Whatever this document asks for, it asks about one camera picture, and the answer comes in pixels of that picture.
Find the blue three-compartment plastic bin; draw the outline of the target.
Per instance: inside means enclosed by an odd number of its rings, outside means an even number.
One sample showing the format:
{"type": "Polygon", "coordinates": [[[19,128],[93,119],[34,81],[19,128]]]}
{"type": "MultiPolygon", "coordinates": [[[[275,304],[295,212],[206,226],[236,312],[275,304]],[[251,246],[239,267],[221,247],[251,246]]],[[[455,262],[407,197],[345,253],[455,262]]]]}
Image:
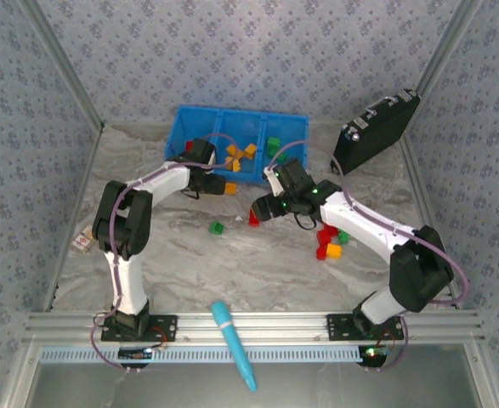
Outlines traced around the blue three-compartment plastic bin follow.
{"type": "Polygon", "coordinates": [[[182,105],[178,108],[173,126],[167,139],[164,156],[169,158],[185,150],[189,140],[209,136],[209,142],[216,146],[216,156],[220,163],[231,158],[226,151],[229,145],[237,145],[244,151],[249,144],[258,147],[254,160],[242,157],[238,173],[228,168],[215,172],[230,182],[261,184],[263,171],[270,164],[280,164],[277,157],[285,153],[287,160],[298,159],[307,165],[309,138],[309,118],[307,116],[269,113],[253,110],[232,110],[182,105]],[[276,137],[281,141],[277,154],[267,155],[267,139],[276,137]]]}

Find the black hard carrying case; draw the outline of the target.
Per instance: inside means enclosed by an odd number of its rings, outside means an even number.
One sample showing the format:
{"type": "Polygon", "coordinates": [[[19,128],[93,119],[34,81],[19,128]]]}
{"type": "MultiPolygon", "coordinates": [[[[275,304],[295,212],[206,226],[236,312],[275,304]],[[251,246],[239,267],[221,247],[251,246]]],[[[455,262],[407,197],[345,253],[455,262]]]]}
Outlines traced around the black hard carrying case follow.
{"type": "Polygon", "coordinates": [[[399,141],[420,101],[415,90],[405,88],[345,123],[333,153],[342,173],[350,173],[399,141]]]}

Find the light blue marker pen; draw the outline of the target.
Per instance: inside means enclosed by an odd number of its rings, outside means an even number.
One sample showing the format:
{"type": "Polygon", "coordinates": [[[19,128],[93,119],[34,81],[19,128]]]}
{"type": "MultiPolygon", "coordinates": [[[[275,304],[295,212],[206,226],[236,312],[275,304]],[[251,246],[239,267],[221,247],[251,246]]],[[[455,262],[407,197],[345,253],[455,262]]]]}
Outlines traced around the light blue marker pen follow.
{"type": "Polygon", "coordinates": [[[230,309],[225,302],[217,301],[212,304],[211,311],[215,323],[223,334],[241,378],[251,392],[256,392],[258,385],[254,370],[235,328],[230,309]]]}

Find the small controller circuit board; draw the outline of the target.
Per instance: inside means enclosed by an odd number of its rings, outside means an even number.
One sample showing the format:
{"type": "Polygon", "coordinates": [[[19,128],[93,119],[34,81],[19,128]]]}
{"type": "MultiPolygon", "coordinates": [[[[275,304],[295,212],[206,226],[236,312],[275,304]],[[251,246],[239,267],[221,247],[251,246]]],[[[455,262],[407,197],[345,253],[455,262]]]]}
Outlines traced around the small controller circuit board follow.
{"type": "Polygon", "coordinates": [[[385,346],[359,346],[359,352],[361,361],[358,365],[366,368],[381,368],[389,355],[389,349],[385,346]]]}
{"type": "Polygon", "coordinates": [[[152,348],[120,348],[117,358],[119,360],[149,360],[153,354],[152,348]]]}

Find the grey metal base panel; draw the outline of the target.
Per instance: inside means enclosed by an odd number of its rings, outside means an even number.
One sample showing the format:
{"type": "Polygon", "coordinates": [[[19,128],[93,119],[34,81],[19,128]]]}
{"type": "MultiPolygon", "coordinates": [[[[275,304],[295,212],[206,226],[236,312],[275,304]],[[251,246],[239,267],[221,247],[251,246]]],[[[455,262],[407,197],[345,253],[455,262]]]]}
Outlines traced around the grey metal base panel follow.
{"type": "Polygon", "coordinates": [[[26,408],[482,408],[458,352],[412,351],[391,370],[257,364],[249,391],[231,364],[173,364],[124,375],[106,365],[42,365],[26,408]]]}

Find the aluminium table side rail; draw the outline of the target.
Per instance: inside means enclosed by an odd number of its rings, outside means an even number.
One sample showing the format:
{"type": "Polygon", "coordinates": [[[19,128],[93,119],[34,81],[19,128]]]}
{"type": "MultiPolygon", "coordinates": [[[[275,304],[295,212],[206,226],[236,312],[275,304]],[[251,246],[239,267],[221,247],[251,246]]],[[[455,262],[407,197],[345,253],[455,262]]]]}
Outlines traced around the aluminium table side rail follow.
{"type": "MultiPolygon", "coordinates": [[[[422,173],[418,166],[414,150],[411,147],[411,141],[405,135],[403,135],[400,139],[400,150],[405,162],[408,179],[410,180],[410,184],[412,187],[412,192],[414,195],[419,218],[424,224],[427,224],[434,228],[440,234],[440,239],[442,240],[443,244],[445,244],[445,238],[439,230],[439,226],[434,216],[434,211],[428,198],[428,193],[425,188],[422,173]]],[[[461,308],[462,303],[451,303],[451,301],[461,293],[462,288],[457,284],[456,280],[453,280],[448,284],[448,287],[444,289],[438,296],[438,299],[440,301],[447,301],[449,304],[438,304],[436,308],[461,308]]]]}
{"type": "Polygon", "coordinates": [[[46,295],[45,295],[45,298],[43,301],[43,306],[41,307],[42,312],[50,311],[54,305],[55,294],[56,294],[57,287],[58,287],[58,284],[60,281],[62,270],[63,270],[64,265],[65,265],[65,260],[67,258],[69,251],[70,251],[71,242],[73,240],[74,232],[75,232],[76,226],[77,226],[78,215],[79,215],[79,212],[80,212],[81,207],[82,207],[84,194],[85,194],[86,188],[88,186],[88,180],[89,180],[90,173],[91,173],[91,170],[92,170],[92,167],[94,164],[94,160],[95,160],[95,157],[97,154],[97,150],[99,147],[99,142],[100,142],[102,134],[103,134],[103,129],[101,128],[97,132],[97,134],[94,138],[93,144],[91,146],[89,158],[88,158],[87,164],[84,168],[82,181],[79,185],[75,204],[74,204],[74,207],[72,208],[71,217],[70,217],[69,223],[67,225],[67,232],[66,232],[65,237],[63,238],[63,241],[61,243],[59,257],[54,265],[53,274],[52,274],[52,277],[50,279],[50,282],[48,285],[48,290],[46,292],[46,295]]]}

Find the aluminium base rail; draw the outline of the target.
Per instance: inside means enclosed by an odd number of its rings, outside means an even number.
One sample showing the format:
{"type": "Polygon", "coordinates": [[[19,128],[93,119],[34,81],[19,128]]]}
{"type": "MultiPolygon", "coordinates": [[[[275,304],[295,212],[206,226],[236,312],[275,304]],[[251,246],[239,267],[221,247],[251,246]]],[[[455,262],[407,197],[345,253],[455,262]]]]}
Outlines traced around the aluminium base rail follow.
{"type": "MultiPolygon", "coordinates": [[[[77,313],[31,314],[22,343],[88,345],[93,316],[77,313]]],[[[472,310],[436,309],[406,314],[405,338],[411,344],[482,342],[485,334],[472,310]]],[[[321,345],[329,342],[325,312],[234,312],[239,337],[248,346],[321,345]]],[[[173,346],[217,346],[224,338],[209,312],[178,313],[173,346]]]]}

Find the aluminium frame corner post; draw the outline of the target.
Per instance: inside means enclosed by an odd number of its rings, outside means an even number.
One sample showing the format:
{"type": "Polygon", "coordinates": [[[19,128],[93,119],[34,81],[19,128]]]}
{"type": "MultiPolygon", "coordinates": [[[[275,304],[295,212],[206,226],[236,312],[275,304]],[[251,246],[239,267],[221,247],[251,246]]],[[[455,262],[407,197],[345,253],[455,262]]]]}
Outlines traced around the aluminium frame corner post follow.
{"type": "Polygon", "coordinates": [[[422,72],[416,91],[422,99],[428,97],[441,72],[462,40],[465,31],[473,17],[478,12],[484,0],[459,0],[444,32],[440,35],[438,44],[422,72]]]}
{"type": "Polygon", "coordinates": [[[50,59],[53,61],[65,85],[76,100],[83,115],[87,118],[91,127],[97,133],[101,133],[103,122],[99,117],[99,113],[94,107],[87,89],[77,75],[75,67],[62,47],[60,40],[57,38],[53,27],[49,24],[41,6],[37,0],[16,0],[16,2],[32,25],[37,37],[48,52],[50,59]]]}

